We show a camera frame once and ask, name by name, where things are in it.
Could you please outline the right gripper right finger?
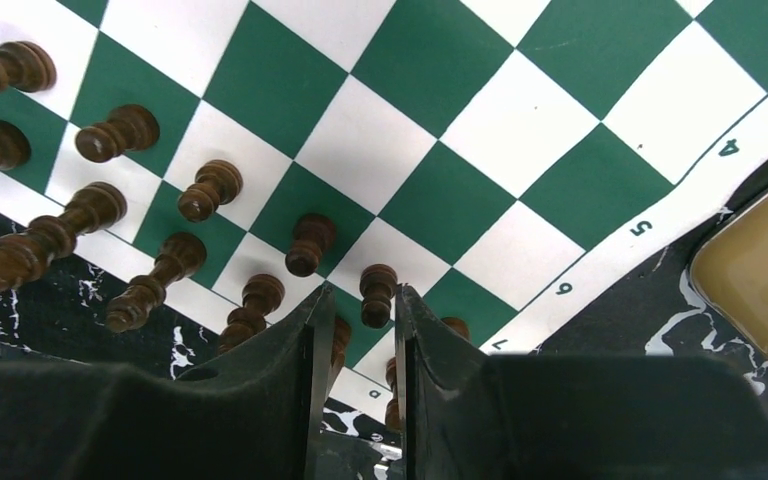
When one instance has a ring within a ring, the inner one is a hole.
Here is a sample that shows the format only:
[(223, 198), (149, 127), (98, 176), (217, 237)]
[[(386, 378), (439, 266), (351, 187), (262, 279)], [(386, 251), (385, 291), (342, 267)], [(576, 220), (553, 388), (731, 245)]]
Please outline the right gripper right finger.
[(727, 363), (488, 355), (395, 294), (409, 479), (768, 479), (768, 416)]

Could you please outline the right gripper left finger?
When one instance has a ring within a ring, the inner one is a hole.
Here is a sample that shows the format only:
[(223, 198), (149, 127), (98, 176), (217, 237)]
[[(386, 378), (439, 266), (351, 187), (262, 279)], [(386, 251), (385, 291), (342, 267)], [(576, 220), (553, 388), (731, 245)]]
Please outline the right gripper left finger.
[(335, 313), (320, 286), (174, 380), (0, 360), (0, 479), (311, 479)]

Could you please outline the brown pawn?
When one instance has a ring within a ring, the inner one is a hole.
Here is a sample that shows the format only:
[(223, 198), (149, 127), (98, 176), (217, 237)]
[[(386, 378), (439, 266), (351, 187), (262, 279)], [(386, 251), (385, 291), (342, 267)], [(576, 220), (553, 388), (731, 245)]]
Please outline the brown pawn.
[(444, 317), (441, 322), (466, 341), (471, 341), (470, 329), (464, 320), (457, 317)]
[(104, 121), (80, 129), (75, 146), (85, 159), (105, 163), (128, 151), (146, 150), (159, 137), (153, 114), (141, 105), (126, 104), (111, 110)]
[(236, 166), (221, 159), (210, 160), (197, 170), (194, 183), (179, 196), (178, 211), (190, 222), (202, 222), (221, 205), (232, 202), (243, 185)]
[(294, 276), (308, 277), (316, 272), (324, 254), (334, 244), (337, 229), (327, 216), (307, 213), (297, 220), (292, 236), (285, 266)]
[(363, 270), (359, 290), (363, 297), (361, 320), (364, 325), (382, 329), (390, 320), (397, 280), (395, 270), (385, 264), (373, 264)]
[(14, 88), (35, 93), (51, 89), (56, 81), (53, 60), (39, 45), (30, 41), (0, 45), (0, 92)]

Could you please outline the brown rook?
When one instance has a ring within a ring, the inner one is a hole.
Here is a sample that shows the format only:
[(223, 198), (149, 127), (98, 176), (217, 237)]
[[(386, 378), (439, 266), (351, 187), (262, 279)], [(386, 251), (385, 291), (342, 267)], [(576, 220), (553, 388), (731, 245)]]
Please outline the brown rook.
[(331, 368), (339, 372), (345, 364), (346, 350), (351, 341), (352, 328), (341, 316), (335, 316), (331, 352)]

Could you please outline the brown bishop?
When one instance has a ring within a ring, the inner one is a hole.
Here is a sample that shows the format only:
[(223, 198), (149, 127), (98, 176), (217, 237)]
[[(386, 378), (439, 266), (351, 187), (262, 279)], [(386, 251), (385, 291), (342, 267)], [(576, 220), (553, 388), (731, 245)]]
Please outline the brown bishop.
[(269, 274), (252, 276), (242, 290), (242, 305), (232, 310), (218, 338), (222, 355), (266, 329), (265, 316), (277, 310), (284, 298), (282, 282)]

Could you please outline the brown queen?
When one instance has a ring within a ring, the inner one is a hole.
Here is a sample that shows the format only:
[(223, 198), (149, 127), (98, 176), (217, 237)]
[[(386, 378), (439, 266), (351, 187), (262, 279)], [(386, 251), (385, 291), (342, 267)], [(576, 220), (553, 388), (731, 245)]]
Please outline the brown queen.
[(161, 244), (148, 274), (133, 277), (125, 291), (106, 308), (106, 327), (114, 333), (144, 326), (151, 311), (166, 300), (168, 287), (196, 273), (207, 259), (204, 243), (195, 235), (177, 232)]

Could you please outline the brown king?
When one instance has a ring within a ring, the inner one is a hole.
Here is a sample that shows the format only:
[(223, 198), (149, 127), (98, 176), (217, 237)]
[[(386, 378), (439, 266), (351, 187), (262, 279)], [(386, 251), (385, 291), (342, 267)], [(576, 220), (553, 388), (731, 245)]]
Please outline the brown king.
[(75, 251), (80, 236), (109, 228), (126, 213), (121, 191), (97, 181), (77, 190), (60, 215), (36, 217), (24, 231), (0, 237), (0, 292), (40, 279), (54, 260)]

